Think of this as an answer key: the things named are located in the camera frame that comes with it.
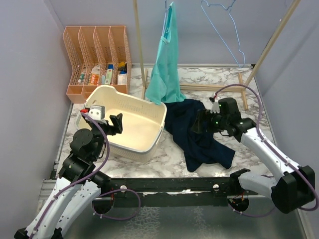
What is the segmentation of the navy blue t shirt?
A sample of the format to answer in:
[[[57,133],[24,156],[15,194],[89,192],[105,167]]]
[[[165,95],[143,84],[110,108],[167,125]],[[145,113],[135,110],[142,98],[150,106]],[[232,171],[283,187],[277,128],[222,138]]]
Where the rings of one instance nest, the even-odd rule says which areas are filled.
[[[219,163],[229,169],[235,151],[213,137],[213,133],[204,131],[197,134],[192,131],[197,112],[204,110],[201,101],[185,99],[182,102],[166,103],[165,129],[172,135],[173,141],[183,150],[186,167],[189,172],[196,171],[202,164]]]

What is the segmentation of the teal t shirt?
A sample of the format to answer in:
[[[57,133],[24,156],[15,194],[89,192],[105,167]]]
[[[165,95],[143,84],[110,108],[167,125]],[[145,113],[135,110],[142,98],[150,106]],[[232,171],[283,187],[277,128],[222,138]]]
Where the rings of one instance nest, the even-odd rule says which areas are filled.
[[[178,75],[178,27],[175,3],[171,4],[171,21],[166,37],[160,37],[156,61],[145,97],[156,105],[182,102],[186,96],[181,92]]]

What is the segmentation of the light blue wire hanger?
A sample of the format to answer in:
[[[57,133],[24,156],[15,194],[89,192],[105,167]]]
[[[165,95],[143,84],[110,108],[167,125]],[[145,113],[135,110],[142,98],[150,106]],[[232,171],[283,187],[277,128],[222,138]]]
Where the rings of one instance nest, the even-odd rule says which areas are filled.
[[[234,7],[235,3],[236,3],[236,0],[232,0],[231,3],[228,4],[228,5],[222,4],[220,2],[210,2],[208,0],[201,0],[200,1],[200,8],[203,11],[203,13],[204,13],[205,17],[207,18],[208,22],[210,23],[210,25],[212,26],[212,28],[216,32],[217,36],[220,38],[220,40],[222,41],[224,46],[227,48],[228,52],[230,53],[231,57],[235,61],[236,65],[239,68],[243,68],[246,65],[246,55],[245,55],[245,52],[241,49],[241,41],[240,41],[240,37],[239,37],[239,33],[238,33],[237,24],[236,24],[236,21],[235,21],[233,15],[232,15],[232,10],[233,10],[233,7]],[[232,26],[233,26],[234,36],[235,36],[236,43],[237,43],[237,51],[241,55],[242,61],[239,61],[239,59],[235,56],[235,54],[231,50],[229,44],[227,43],[227,41],[222,36],[221,31],[218,30],[216,24],[214,23],[214,21],[211,19],[211,17],[207,13],[207,10],[209,8],[219,8],[219,9],[221,9],[222,11],[224,11],[227,14],[227,17],[230,19],[230,21],[232,23]]]

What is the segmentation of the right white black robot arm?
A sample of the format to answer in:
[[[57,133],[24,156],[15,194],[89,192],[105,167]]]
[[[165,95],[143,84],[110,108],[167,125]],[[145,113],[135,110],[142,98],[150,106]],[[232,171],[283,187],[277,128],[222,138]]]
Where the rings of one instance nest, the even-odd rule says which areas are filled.
[[[211,110],[198,110],[191,129],[195,133],[226,131],[227,136],[253,151],[272,173],[271,178],[248,169],[231,174],[229,189],[233,194],[253,191],[271,199],[285,214],[317,200],[312,168],[301,167],[291,160],[265,137],[252,119],[242,118],[234,98],[214,100]]]

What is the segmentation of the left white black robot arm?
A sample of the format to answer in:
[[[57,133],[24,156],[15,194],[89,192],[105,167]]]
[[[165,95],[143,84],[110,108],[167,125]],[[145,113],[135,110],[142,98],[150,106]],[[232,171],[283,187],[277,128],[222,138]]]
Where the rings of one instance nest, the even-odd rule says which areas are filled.
[[[108,135],[123,131],[122,114],[111,115],[112,124],[100,110],[81,110],[90,129],[77,130],[70,143],[71,152],[64,160],[54,188],[35,219],[16,231],[16,239],[61,239],[75,219],[97,196],[110,191],[110,178],[95,167],[105,149],[110,150]]]

